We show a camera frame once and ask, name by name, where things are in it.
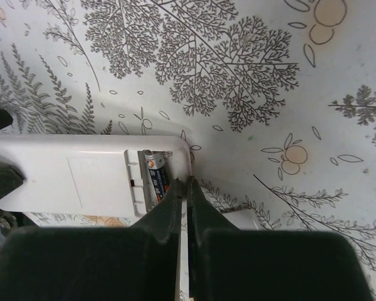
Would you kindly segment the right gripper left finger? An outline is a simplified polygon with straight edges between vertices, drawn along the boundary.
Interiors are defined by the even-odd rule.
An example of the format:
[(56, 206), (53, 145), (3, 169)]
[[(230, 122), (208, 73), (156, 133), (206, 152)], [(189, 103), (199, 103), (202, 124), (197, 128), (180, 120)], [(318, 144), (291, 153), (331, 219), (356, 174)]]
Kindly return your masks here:
[(129, 227), (23, 227), (0, 249), (0, 300), (175, 300), (182, 184)]

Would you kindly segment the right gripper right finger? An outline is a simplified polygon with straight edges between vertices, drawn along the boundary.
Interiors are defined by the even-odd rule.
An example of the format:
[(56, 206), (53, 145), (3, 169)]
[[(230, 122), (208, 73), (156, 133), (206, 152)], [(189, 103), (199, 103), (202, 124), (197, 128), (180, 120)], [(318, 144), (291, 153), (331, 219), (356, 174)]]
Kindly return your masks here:
[(187, 182), (194, 300), (371, 300), (350, 243), (332, 232), (241, 230)]

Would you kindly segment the floral tablecloth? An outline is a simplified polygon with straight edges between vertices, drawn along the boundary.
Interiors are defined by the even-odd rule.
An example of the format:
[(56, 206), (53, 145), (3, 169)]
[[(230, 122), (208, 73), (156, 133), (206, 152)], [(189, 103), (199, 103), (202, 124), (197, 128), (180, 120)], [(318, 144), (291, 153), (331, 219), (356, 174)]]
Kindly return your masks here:
[(0, 1), (0, 108), (0, 134), (180, 137), (220, 213), (344, 237), (376, 300), (376, 1)]

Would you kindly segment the white battery cover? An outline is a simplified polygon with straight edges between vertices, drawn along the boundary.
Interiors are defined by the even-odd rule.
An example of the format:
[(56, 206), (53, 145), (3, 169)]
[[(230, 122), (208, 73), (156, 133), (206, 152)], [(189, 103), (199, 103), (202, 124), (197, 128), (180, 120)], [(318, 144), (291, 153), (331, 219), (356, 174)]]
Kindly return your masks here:
[(228, 227), (240, 230), (261, 230), (261, 223), (252, 209), (242, 209), (221, 214), (226, 220)]

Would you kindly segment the grey white remote control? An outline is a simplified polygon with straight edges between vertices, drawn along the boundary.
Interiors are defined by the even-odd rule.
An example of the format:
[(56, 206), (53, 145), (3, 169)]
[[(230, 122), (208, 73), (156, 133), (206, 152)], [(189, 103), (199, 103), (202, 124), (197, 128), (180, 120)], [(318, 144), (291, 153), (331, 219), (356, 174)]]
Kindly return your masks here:
[(192, 173), (189, 146), (176, 136), (0, 134), (0, 163), (23, 178), (0, 208), (139, 218), (157, 202), (145, 151), (172, 153), (170, 179)]

